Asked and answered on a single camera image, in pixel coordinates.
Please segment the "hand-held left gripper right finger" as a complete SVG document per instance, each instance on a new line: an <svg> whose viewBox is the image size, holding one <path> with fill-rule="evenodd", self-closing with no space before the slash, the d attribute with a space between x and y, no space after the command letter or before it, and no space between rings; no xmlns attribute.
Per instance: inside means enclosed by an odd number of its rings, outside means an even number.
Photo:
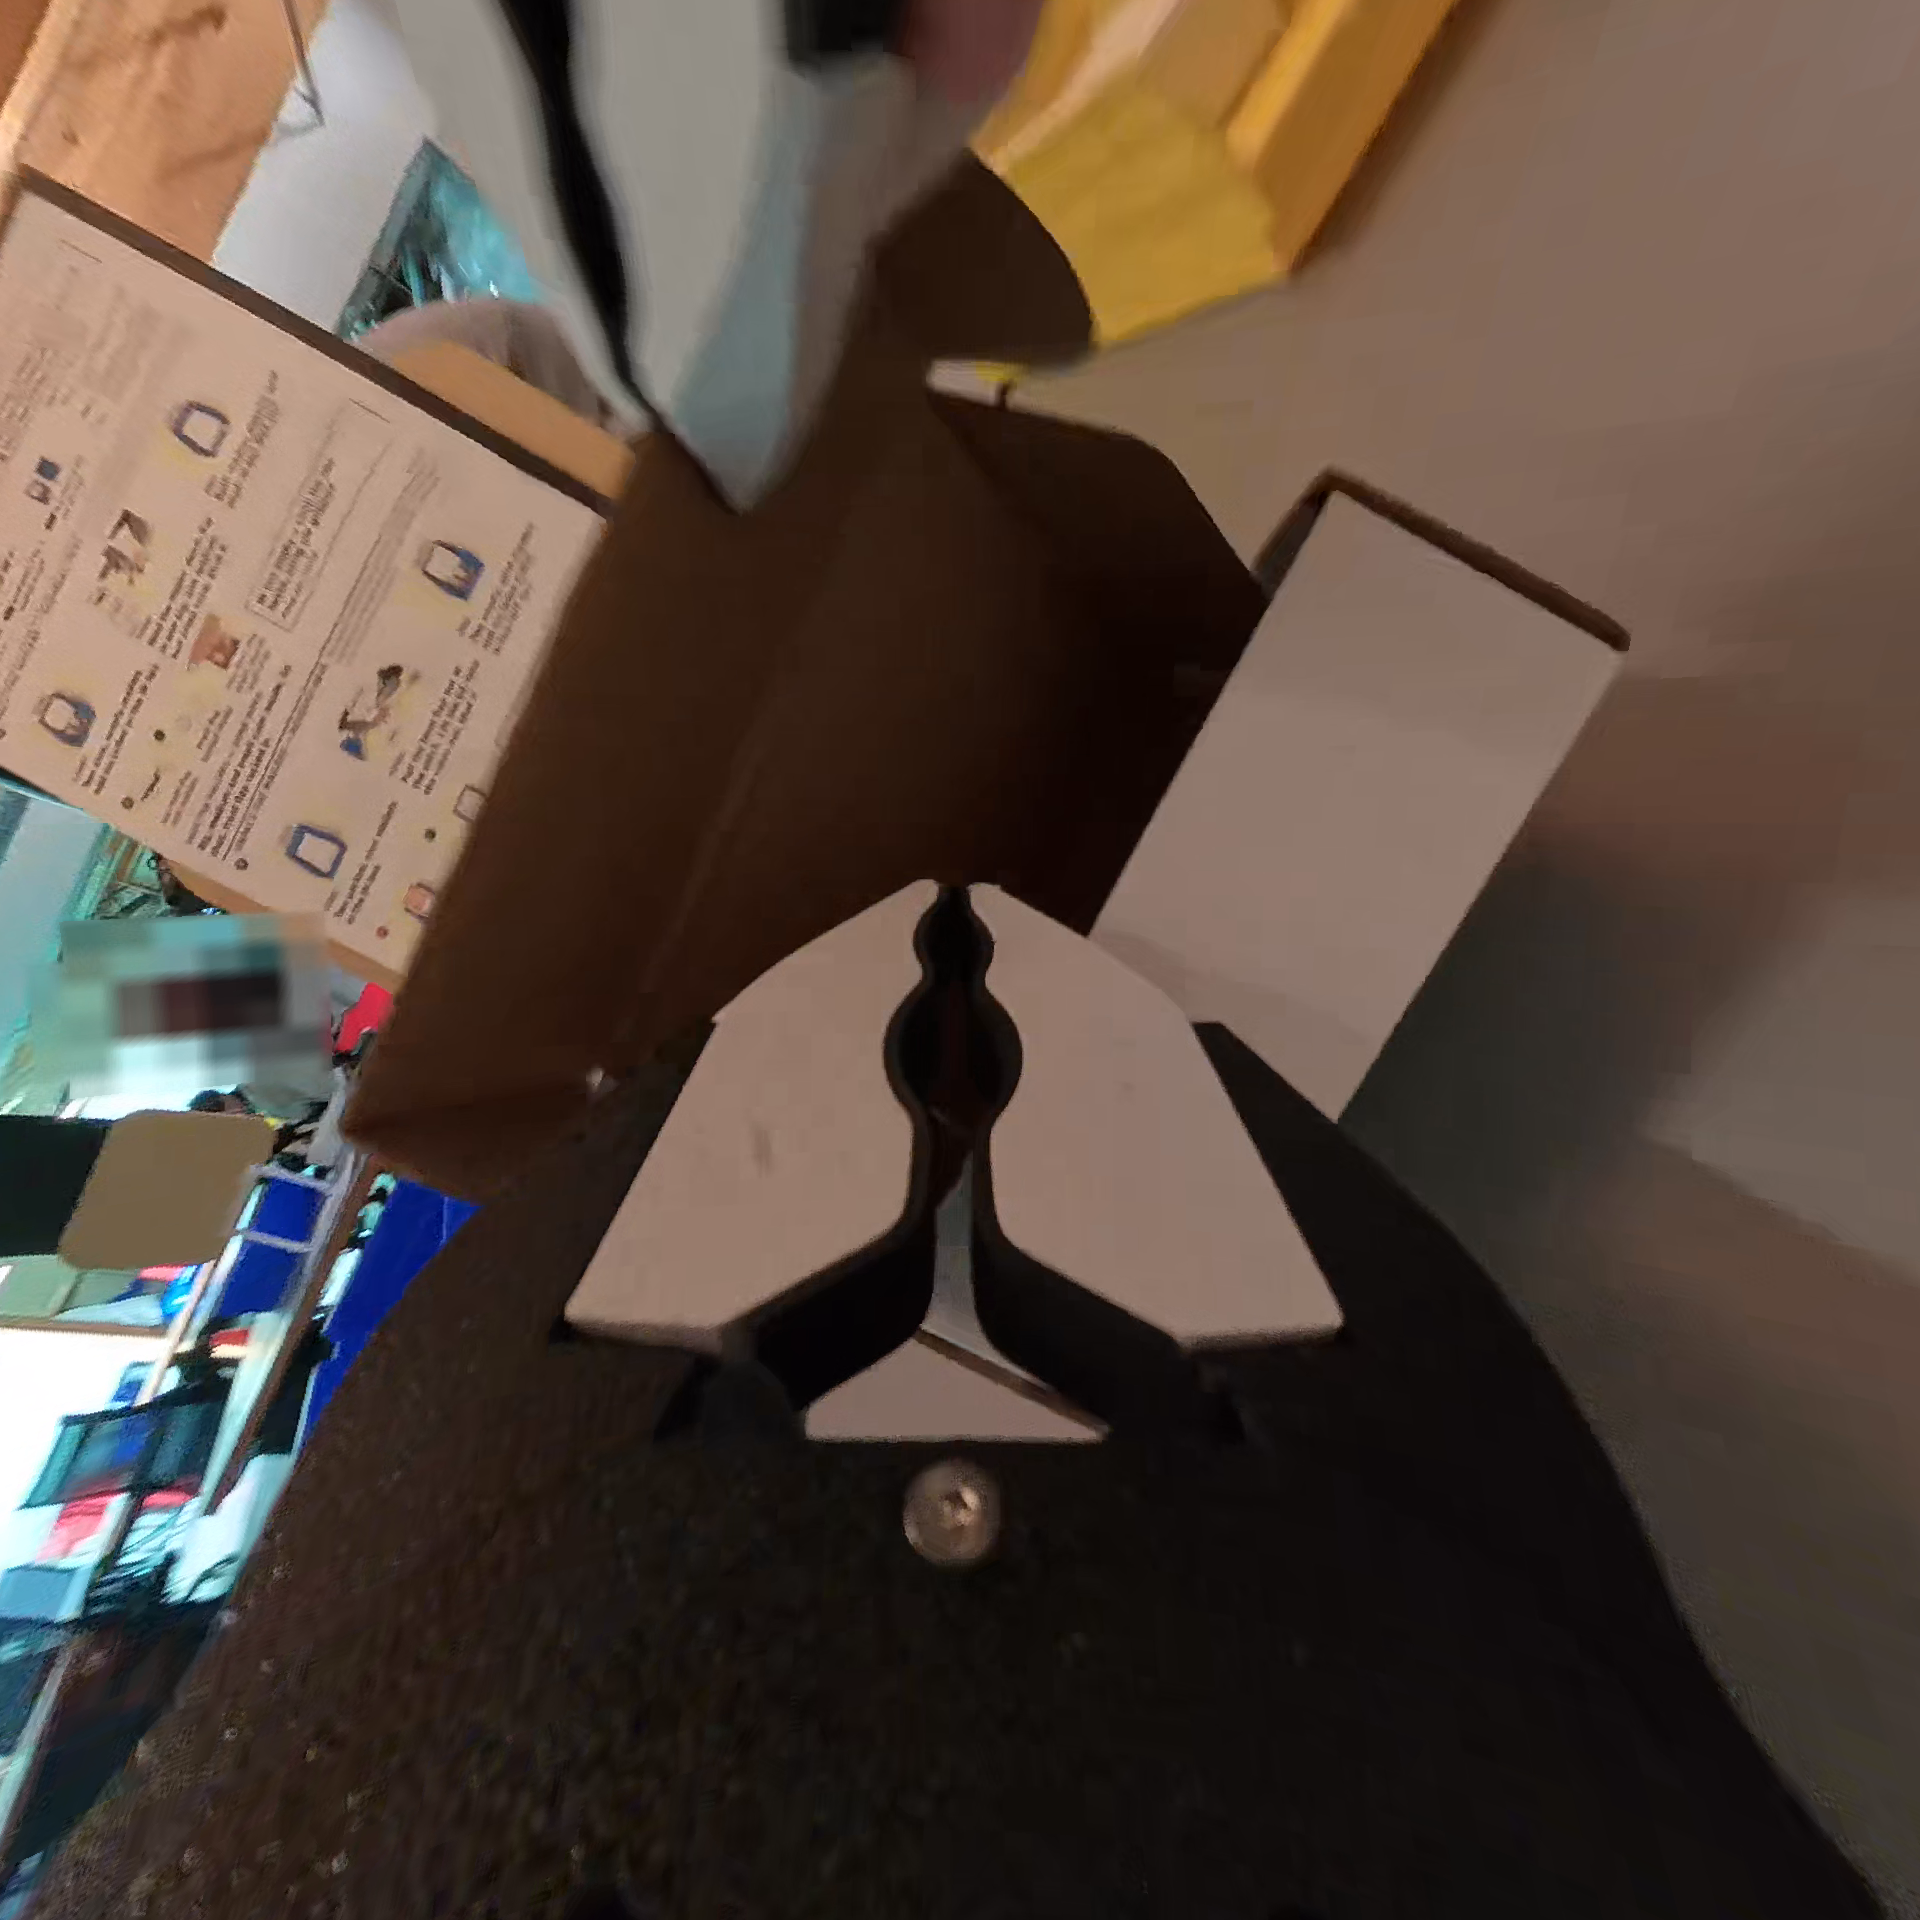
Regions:
<svg viewBox="0 0 1920 1920"><path fill-rule="evenodd" d="M962 897L1019 1045L973 1224L1181 1349L1336 1333L1333 1280L1189 1016L1010 891Z"/></svg>

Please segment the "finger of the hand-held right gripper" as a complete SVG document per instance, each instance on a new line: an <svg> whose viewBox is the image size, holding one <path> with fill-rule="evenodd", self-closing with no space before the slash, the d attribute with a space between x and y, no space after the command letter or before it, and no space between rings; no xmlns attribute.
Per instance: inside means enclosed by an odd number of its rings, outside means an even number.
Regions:
<svg viewBox="0 0 1920 1920"><path fill-rule="evenodd" d="M563 187L611 409L756 505L832 389L870 263L981 106L907 59L914 4L566 4Z"/></svg>
<svg viewBox="0 0 1920 1920"><path fill-rule="evenodd" d="M512 229L619 437L653 428L628 357L631 282L575 101L572 4L392 4L445 147Z"/></svg>

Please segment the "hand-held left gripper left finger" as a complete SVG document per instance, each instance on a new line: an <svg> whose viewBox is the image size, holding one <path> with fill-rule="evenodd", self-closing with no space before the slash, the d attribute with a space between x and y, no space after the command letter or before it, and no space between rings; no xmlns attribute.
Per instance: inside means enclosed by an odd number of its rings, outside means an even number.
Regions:
<svg viewBox="0 0 1920 1920"><path fill-rule="evenodd" d="M931 1254L935 1140L899 1075L935 880L742 987L575 1286L563 1326L721 1358L761 1308L852 1261Z"/></svg>

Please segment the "white cardboard box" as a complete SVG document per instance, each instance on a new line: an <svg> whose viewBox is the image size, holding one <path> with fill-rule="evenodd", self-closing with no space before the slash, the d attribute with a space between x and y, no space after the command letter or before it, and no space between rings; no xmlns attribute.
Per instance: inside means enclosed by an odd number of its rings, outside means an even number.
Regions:
<svg viewBox="0 0 1920 1920"><path fill-rule="evenodd" d="M1062 1326L1023 1358L1039 1303L1113 1312L1189 1386L1226 1349L973 1224L1019 1045L962 891L1083 933L1336 1122L1627 646L1338 469L1264 560L1139 439L945 398L912 361L844 372L754 514L639 439L354 1136L492 1198L593 1093L705 1048L777 960L935 880L899 1036L935 1140L931 1254L860 1258L709 1363L779 1370L823 1442L1101 1438L1116 1367Z"/></svg>

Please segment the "brown cardboard backing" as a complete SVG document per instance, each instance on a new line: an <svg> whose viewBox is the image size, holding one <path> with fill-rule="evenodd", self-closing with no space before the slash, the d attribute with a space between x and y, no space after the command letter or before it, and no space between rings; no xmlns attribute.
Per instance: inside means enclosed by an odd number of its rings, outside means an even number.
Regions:
<svg viewBox="0 0 1920 1920"><path fill-rule="evenodd" d="M430 301L370 325L357 348L593 496L628 491L631 437L541 301Z"/></svg>

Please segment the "yellow plastic bin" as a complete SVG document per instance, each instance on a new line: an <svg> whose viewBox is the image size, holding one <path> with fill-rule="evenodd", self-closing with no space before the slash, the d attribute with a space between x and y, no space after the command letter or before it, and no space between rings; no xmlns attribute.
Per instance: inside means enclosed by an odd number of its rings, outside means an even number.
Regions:
<svg viewBox="0 0 1920 1920"><path fill-rule="evenodd" d="M1045 4L976 133L1093 345L1288 279L1458 4Z"/></svg>

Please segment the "tan rounded panel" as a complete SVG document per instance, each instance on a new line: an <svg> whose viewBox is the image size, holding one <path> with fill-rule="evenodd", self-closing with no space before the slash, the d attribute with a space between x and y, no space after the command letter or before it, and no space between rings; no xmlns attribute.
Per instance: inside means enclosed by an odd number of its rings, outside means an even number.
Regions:
<svg viewBox="0 0 1920 1920"><path fill-rule="evenodd" d="M208 1267L276 1150L255 1113L130 1113L107 1124L56 1258L73 1268Z"/></svg>

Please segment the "printed instruction sheet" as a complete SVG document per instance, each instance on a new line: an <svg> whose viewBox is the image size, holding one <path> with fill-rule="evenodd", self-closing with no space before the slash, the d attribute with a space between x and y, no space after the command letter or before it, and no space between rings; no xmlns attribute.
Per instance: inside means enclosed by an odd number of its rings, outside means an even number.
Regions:
<svg viewBox="0 0 1920 1920"><path fill-rule="evenodd" d="M22 173L4 774L397 984L610 500Z"/></svg>

